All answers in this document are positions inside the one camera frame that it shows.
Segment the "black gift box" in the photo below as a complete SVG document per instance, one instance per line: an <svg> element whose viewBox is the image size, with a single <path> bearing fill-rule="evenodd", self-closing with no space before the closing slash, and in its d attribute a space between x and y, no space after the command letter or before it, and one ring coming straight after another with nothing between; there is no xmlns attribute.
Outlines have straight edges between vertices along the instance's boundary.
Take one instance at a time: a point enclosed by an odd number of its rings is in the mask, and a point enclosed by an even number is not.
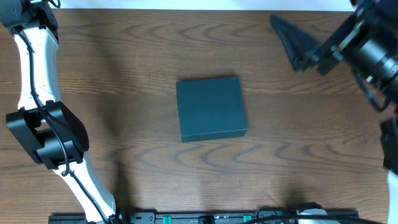
<svg viewBox="0 0 398 224"><path fill-rule="evenodd" d="M176 83L182 142L243 137L248 131L239 77Z"/></svg>

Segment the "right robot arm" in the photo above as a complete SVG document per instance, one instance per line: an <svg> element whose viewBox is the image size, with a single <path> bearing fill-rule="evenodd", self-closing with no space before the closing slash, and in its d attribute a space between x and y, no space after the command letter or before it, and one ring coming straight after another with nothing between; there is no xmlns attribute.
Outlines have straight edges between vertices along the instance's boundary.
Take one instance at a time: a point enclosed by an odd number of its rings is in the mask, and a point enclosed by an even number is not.
<svg viewBox="0 0 398 224"><path fill-rule="evenodd" d="M352 1L356 10L323 44L272 14L272 28L295 72L317 66L326 75L347 62L372 107L382 112L397 103L397 1Z"/></svg>

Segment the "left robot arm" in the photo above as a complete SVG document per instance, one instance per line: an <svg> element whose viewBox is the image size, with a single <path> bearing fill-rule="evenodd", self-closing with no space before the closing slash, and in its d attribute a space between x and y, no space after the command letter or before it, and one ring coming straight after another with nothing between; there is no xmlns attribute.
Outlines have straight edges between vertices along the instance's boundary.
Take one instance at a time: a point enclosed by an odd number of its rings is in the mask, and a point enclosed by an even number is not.
<svg viewBox="0 0 398 224"><path fill-rule="evenodd" d="M57 75L59 1L1 1L1 24L11 33L21 60L21 97L6 115L12 135L37 164L69 186L86 223L122 223L116 199L100 181L88 154L83 123L63 103Z"/></svg>

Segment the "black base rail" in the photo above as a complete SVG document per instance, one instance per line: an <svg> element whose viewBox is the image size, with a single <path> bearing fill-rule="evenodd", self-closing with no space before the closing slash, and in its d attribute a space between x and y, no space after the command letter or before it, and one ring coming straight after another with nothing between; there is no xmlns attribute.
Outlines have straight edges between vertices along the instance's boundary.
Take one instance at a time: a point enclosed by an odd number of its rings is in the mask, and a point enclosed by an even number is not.
<svg viewBox="0 0 398 224"><path fill-rule="evenodd" d="M230 212L230 213L154 213L140 212L133 213L127 218L132 224L202 224L202 223L242 223L256 218L273 217L277 215L296 215L292 210L276 210L271 208L261 209L257 212ZM339 217L359 218L358 211L355 210L326 210L327 215ZM87 222L84 215L51 215L48 224L77 224L93 223Z"/></svg>

